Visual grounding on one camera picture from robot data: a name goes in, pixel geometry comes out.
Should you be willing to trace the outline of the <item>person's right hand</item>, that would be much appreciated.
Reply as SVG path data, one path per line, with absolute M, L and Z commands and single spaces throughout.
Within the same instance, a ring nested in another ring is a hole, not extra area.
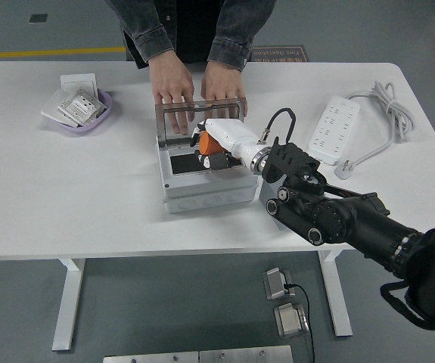
M 194 101 L 192 76 L 173 50 L 152 57 L 148 64 L 156 105 Z

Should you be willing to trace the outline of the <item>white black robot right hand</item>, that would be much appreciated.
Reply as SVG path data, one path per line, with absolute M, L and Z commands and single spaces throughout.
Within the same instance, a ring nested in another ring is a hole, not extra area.
M 257 135 L 239 119 L 207 119 L 197 124 L 191 136 L 190 146 L 193 147 L 199 142 L 200 155 L 209 159 L 212 142 L 209 141 L 204 147 L 204 133 L 234 159 L 240 159 L 253 174 L 262 173 L 259 163 L 267 158 L 269 148 L 265 144 L 260 144 Z

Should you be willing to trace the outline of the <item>person's left hand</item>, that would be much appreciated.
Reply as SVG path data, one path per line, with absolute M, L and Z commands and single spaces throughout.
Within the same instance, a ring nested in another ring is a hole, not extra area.
M 207 101 L 246 98 L 241 71 L 209 60 L 201 82 L 200 96 Z

